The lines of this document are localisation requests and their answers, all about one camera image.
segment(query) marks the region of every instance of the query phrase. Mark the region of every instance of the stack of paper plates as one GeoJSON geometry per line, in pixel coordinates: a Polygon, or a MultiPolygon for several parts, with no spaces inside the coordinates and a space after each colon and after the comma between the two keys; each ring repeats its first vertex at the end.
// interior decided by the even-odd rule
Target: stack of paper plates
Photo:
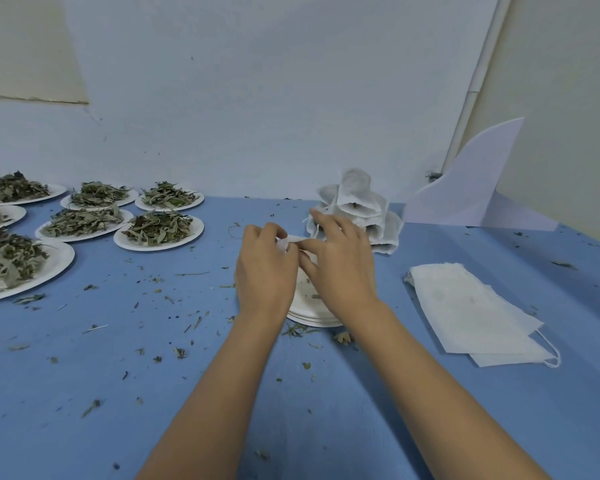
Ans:
{"type": "Polygon", "coordinates": [[[321,300],[318,291],[302,269],[298,269],[296,293],[288,313],[289,319],[314,327],[342,326],[321,300]]]}

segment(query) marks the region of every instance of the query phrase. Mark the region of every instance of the beige panel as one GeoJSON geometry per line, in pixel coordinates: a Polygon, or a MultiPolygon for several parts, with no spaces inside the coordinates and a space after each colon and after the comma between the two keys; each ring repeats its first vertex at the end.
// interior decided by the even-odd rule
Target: beige panel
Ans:
{"type": "Polygon", "coordinates": [[[519,116],[498,190],[600,239],[600,0],[513,0],[464,142],[519,116]]]}
{"type": "Polygon", "coordinates": [[[0,97],[87,104],[62,0],[0,0],[0,97]]]}

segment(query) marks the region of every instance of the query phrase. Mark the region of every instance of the stack of tea bags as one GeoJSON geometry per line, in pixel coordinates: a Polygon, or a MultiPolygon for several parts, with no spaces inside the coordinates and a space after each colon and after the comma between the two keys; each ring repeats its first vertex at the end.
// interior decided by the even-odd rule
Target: stack of tea bags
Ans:
{"type": "MultiPolygon", "coordinates": [[[[389,202],[371,191],[371,177],[360,168],[346,170],[340,184],[318,189],[320,204],[316,209],[323,214],[339,214],[353,224],[365,227],[375,253],[392,254],[398,247],[402,219],[389,210],[389,202]]],[[[312,238],[323,239],[320,226],[311,216],[306,226],[312,238]]]]}
{"type": "Polygon", "coordinates": [[[416,289],[422,311],[446,352],[469,354],[480,367],[560,365],[560,352],[539,330],[544,323],[499,297],[462,264],[414,266],[405,281],[416,289]],[[529,337],[534,332],[555,354],[529,337]]]}

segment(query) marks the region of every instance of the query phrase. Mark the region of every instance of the right hand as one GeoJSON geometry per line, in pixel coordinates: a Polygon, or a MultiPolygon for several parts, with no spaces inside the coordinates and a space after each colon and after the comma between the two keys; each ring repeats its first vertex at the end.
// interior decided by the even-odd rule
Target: right hand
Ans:
{"type": "Polygon", "coordinates": [[[376,270],[366,229],[342,216],[325,215],[311,209],[327,241],[305,239],[298,248],[318,257],[312,263],[307,254],[299,253],[300,267],[309,276],[324,304],[346,324],[357,311],[377,301],[376,270]]]}

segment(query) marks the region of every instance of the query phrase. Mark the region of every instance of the blue table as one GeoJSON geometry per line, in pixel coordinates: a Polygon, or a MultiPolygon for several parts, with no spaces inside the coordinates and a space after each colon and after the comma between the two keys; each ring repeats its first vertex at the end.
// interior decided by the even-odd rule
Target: blue table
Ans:
{"type": "MultiPolygon", "coordinates": [[[[238,313],[235,291],[221,286],[233,282],[245,224],[273,220],[302,234],[311,204],[207,198],[186,211],[206,226],[194,248],[133,253],[112,236],[78,242],[73,265],[34,290],[47,294],[32,304],[39,310],[0,301],[0,479],[133,478],[238,313]],[[89,284],[98,288],[84,290],[89,284]],[[94,324],[107,327],[83,333],[94,324]],[[31,346],[8,350],[21,343],[31,346]],[[187,357],[177,359],[174,347],[187,357]],[[81,417],[95,399],[101,406],[81,417]]],[[[28,206],[14,230],[32,235],[58,209],[57,201],[28,206]]],[[[376,268],[379,295],[401,322],[552,477],[600,480],[599,242],[563,226],[515,235],[406,225],[399,249],[377,255],[376,268]],[[537,309],[562,366],[479,369],[444,354],[402,282],[410,266],[430,262],[464,263],[514,305],[537,309]]],[[[364,353],[337,344],[331,331],[278,339],[239,477],[431,478],[364,353]],[[263,450],[269,461],[255,454],[263,450]]]]}

